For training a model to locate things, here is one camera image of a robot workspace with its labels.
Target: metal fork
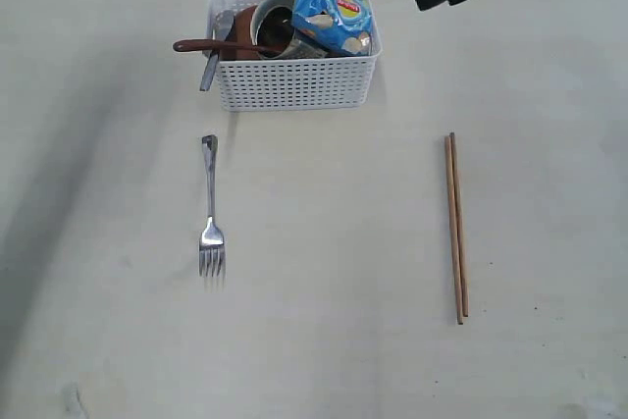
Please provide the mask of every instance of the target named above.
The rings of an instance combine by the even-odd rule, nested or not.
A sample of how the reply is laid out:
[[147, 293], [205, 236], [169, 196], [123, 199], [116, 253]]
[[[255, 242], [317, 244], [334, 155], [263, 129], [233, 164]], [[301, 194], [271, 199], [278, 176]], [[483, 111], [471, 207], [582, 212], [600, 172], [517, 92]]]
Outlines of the metal fork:
[[214, 221], [216, 219], [214, 176], [216, 174], [218, 138], [213, 134], [204, 136], [202, 145], [205, 170], [207, 171], [207, 226], [201, 233], [198, 243], [198, 275], [207, 277], [211, 271], [212, 277], [214, 274], [219, 276], [222, 270], [224, 278], [227, 272], [225, 238]]

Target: basket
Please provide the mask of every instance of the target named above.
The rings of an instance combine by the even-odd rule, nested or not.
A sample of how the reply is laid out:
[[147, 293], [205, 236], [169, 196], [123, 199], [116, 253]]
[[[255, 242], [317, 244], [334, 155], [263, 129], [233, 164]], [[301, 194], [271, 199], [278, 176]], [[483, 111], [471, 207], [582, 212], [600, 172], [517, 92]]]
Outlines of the basket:
[[[237, 13], [261, 1], [209, 0], [207, 37], [212, 37], [212, 24], [219, 13]], [[371, 56], [221, 61], [216, 76], [223, 108], [239, 112], [357, 107], [366, 100], [375, 63], [382, 53], [375, 22], [372, 41]]]

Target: blue chip bag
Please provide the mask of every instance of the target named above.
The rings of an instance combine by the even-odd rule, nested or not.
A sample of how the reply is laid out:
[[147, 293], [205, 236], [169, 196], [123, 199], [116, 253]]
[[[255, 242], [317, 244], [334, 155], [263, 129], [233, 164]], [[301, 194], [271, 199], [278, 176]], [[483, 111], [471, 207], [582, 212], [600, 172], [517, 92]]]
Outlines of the blue chip bag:
[[342, 55], [371, 53], [373, 14], [368, 0], [294, 0], [292, 25]]

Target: white table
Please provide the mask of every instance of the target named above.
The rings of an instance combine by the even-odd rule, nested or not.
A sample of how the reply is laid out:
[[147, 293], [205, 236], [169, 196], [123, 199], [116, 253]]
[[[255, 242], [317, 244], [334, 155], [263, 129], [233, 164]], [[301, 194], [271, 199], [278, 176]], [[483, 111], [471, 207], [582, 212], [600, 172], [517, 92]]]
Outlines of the white table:
[[367, 103], [239, 115], [171, 49], [205, 3], [0, 0], [2, 419], [64, 417], [69, 382], [91, 419], [626, 414], [628, 0], [373, 0]]

